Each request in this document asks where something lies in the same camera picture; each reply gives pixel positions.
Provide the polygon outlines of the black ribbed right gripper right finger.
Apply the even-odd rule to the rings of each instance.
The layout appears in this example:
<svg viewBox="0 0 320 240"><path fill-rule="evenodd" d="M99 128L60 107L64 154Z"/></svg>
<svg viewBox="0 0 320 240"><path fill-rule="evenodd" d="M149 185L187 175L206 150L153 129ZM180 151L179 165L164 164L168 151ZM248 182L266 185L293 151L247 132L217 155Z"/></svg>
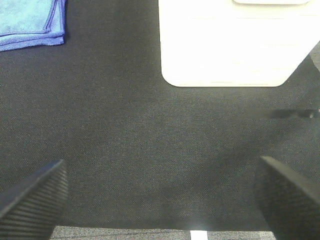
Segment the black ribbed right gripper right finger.
<svg viewBox="0 0 320 240"><path fill-rule="evenodd" d="M277 240L320 238L320 186L270 157L258 161L254 196Z"/></svg>

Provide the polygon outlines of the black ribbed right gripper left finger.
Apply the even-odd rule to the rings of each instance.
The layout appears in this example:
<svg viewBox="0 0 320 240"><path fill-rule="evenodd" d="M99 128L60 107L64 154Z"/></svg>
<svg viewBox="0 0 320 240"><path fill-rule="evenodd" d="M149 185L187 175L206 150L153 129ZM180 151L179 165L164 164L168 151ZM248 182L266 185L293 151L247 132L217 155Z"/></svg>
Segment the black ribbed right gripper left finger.
<svg viewBox="0 0 320 240"><path fill-rule="evenodd" d="M51 162L0 195L2 240L48 240L69 195L64 160Z"/></svg>

